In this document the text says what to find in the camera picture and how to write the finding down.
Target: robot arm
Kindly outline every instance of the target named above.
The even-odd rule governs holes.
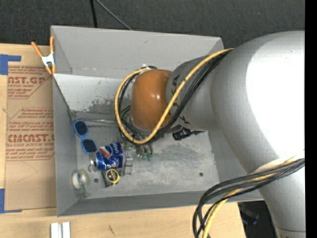
[[[283,32],[231,51],[204,78],[178,123],[189,130],[221,130],[247,173],[279,159],[304,157],[304,39],[303,31]],[[188,72],[204,60],[197,58],[171,75],[166,73],[160,79],[164,84],[151,93],[153,98],[147,103],[136,104],[133,92],[137,89],[132,90],[132,121],[140,116],[144,121],[144,107],[153,102],[162,114]],[[139,76],[135,85],[146,74]],[[188,85],[195,80],[195,76],[188,79]],[[172,116],[187,90],[184,87],[173,102]],[[159,118],[154,120],[148,127],[154,127]],[[134,126],[148,129],[140,123]],[[280,238],[306,237],[305,169],[263,187],[260,193]]]

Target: gray carpet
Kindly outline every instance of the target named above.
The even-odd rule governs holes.
[[[134,30],[218,36],[236,47],[305,28],[305,0],[100,0]],[[124,27],[96,6],[100,28]],[[89,0],[0,0],[0,42],[47,44],[51,25],[93,27]]]

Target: blue pepsi can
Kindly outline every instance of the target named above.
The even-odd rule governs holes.
[[[90,164],[95,170],[105,171],[108,169],[122,168],[123,151],[122,143],[116,142],[110,145],[98,147],[89,155]]]

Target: wooden table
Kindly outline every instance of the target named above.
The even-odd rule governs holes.
[[[0,54],[31,52],[30,45],[0,44]],[[0,188],[4,187],[6,140],[7,76],[0,75]],[[50,237],[50,224],[71,224],[72,238],[192,238],[192,216],[195,206],[169,209],[56,216],[56,208],[23,210],[0,214],[0,237]],[[226,203],[211,226],[213,238],[245,238],[237,203]]]

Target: black cable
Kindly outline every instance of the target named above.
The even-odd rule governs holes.
[[[105,7],[99,0],[95,0],[104,10],[106,10],[112,17],[114,17],[117,21],[119,21],[122,25],[124,25],[127,29],[132,30],[126,23],[124,23],[121,19],[119,19],[113,12],[111,12],[107,7]]]
[[[90,2],[91,12],[92,12],[92,15],[93,15],[94,27],[98,28],[94,0],[89,0],[89,2]]]
[[[201,198],[200,200],[200,203],[199,205],[197,206],[196,208],[196,211],[194,213],[194,216],[193,216],[193,232],[194,232],[194,236],[195,237],[198,237],[201,230],[203,228],[205,228],[205,221],[207,220],[207,217],[210,213],[210,211],[213,209],[213,207],[215,207],[218,203],[220,203],[221,201],[224,201],[226,199],[229,199],[231,197],[236,197],[236,196],[239,196],[239,195],[242,195],[242,194],[245,194],[245,193],[248,193],[248,192],[251,192],[251,191],[254,191],[256,189],[259,189],[277,179],[280,179],[280,178],[283,178],[283,177],[286,177],[288,175],[291,175],[293,173],[295,173],[296,171],[298,171],[299,169],[301,169],[303,166],[305,165],[305,159],[300,159],[300,160],[296,160],[290,164],[287,164],[287,165],[284,165],[282,167],[278,167],[278,168],[275,168],[275,169],[272,169],[272,170],[269,170],[269,171],[264,171],[264,172],[260,172],[260,173],[257,173],[257,174],[253,174],[253,175],[249,175],[249,176],[244,176],[243,178],[245,177],[249,177],[248,179],[250,179],[251,176],[254,176],[254,175],[258,175],[258,177],[262,177],[262,176],[265,176],[267,174],[267,172],[273,172],[275,173],[276,170],[278,170],[278,173],[276,173],[274,176],[272,177],[269,177],[269,178],[266,178],[265,180],[261,180],[261,181],[257,181],[256,183],[259,183],[258,185],[256,186],[253,186],[254,185],[254,182],[249,182],[249,183],[243,183],[243,184],[240,184],[240,185],[236,185],[236,186],[232,186],[232,187],[229,187],[229,188],[226,188],[224,190],[220,190],[220,191],[216,191],[214,192],[213,194],[209,195],[209,196],[205,196],[204,199]],[[219,185],[216,185],[214,190],[218,189],[219,188]],[[217,195],[219,195],[220,192],[224,192],[226,193],[227,190],[229,191],[233,191],[235,189],[238,189],[238,188],[244,188],[244,187],[250,187],[250,186],[253,186],[252,188],[249,188],[249,189],[245,189],[241,192],[237,192],[231,196],[227,196],[227,197],[224,197],[220,200],[218,200],[212,207],[209,208],[209,210],[207,211],[207,213],[205,214],[204,218],[203,219],[200,219],[200,222],[201,222],[201,225],[197,231],[197,225],[196,225],[196,221],[197,221],[197,215],[199,213],[201,213],[201,209],[202,209],[202,206],[207,203],[208,201],[210,201],[212,198],[216,197]]]
[[[296,160],[290,164],[287,164],[287,165],[284,165],[284,166],[281,166],[281,167],[277,167],[277,168],[274,168],[274,169],[271,169],[271,170],[268,170],[268,171],[263,171],[263,172],[259,172],[259,173],[256,173],[256,174],[251,174],[251,175],[247,175],[247,176],[243,176],[243,177],[240,177],[240,178],[235,178],[235,179],[231,179],[231,180],[228,180],[228,181],[225,181],[225,182],[222,182],[222,183],[219,183],[215,186],[213,186],[212,188],[210,188],[209,190],[207,190],[204,195],[201,197],[199,203],[198,203],[198,206],[195,210],[195,213],[194,213],[194,216],[193,216],[193,231],[195,233],[195,230],[197,230],[197,226],[196,226],[196,221],[197,221],[197,216],[199,216],[199,220],[200,222],[202,223],[203,221],[203,217],[202,217],[202,207],[204,204],[206,204],[209,200],[211,200],[214,196],[217,196],[218,195],[218,192],[214,192],[215,190],[223,187],[223,186],[227,186],[227,185],[230,185],[230,184],[234,184],[234,183],[237,183],[237,182],[246,182],[250,179],[254,179],[254,178],[258,178],[258,177],[263,177],[263,176],[266,176],[266,175],[270,175],[270,174],[273,174],[273,173],[277,173],[277,172],[282,172],[288,168],[292,168],[292,167],[296,167],[297,165],[300,165],[302,163],[305,162],[305,159],[300,159],[300,160]],[[240,185],[236,185],[236,186],[232,186],[232,187],[229,187],[229,191],[232,191],[234,189],[237,189],[237,187],[241,186],[241,188],[243,187],[246,187],[245,185],[246,184],[250,184],[250,183],[243,183],[243,184],[240,184]]]

